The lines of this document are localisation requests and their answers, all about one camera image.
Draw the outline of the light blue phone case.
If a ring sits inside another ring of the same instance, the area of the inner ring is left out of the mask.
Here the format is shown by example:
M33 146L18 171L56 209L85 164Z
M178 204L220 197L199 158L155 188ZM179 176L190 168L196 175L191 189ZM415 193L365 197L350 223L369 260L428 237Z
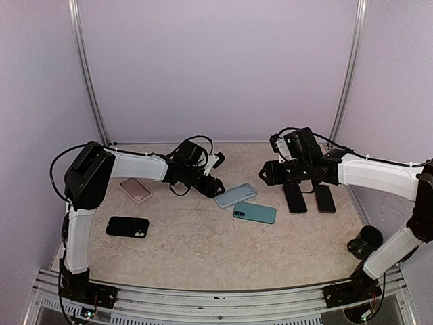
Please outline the light blue phone case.
M254 198L256 195L257 191L250 184L243 183L225 190L224 193L216 196L214 201L220 208L226 209L237 203Z

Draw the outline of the teal green phone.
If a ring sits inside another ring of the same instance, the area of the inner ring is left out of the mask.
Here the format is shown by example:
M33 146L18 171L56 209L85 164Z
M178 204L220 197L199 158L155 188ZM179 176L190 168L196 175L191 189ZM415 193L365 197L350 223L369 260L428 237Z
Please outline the teal green phone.
M277 210L259 204L239 202L234 206L233 216L237 219L265 224L274 224Z

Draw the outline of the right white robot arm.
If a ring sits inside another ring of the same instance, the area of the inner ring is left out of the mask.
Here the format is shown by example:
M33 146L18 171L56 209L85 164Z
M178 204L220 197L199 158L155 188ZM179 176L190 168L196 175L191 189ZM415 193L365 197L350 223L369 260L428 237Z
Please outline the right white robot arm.
M277 160L264 163L259 177L268 185L311 181L332 185L360 186L400 196L414 203L406 224L352 273L346 295L361 300L392 266L432 241L432 161L419 164L369 158L353 149L334 144L323 152L319 134L310 128L286 127L269 139Z

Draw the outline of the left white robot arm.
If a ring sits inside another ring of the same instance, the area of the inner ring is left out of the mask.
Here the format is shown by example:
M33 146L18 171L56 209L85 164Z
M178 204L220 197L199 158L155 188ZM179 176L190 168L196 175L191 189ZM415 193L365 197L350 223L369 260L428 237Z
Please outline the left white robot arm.
M62 226L63 255L60 260L60 295L88 301L95 294L89 281L87 249L96 210L104 201L114 178L138 178L174 186L183 184L207 198L225 191L223 182L210 172L224 162L221 152L182 141L167 155L129 152L98 142L79 145L80 152L64 176L66 216Z

